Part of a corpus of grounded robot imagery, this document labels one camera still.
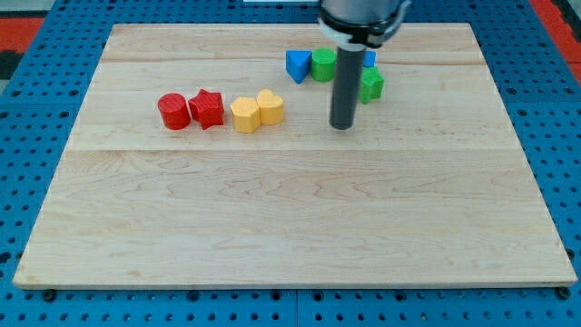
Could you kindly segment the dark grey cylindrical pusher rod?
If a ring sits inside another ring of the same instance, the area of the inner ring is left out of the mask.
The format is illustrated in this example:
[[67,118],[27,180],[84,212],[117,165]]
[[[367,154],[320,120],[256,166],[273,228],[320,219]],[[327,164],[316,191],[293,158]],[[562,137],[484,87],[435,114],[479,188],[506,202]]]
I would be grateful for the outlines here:
[[335,129],[348,130],[354,124],[365,54],[364,45],[337,47],[329,119]]

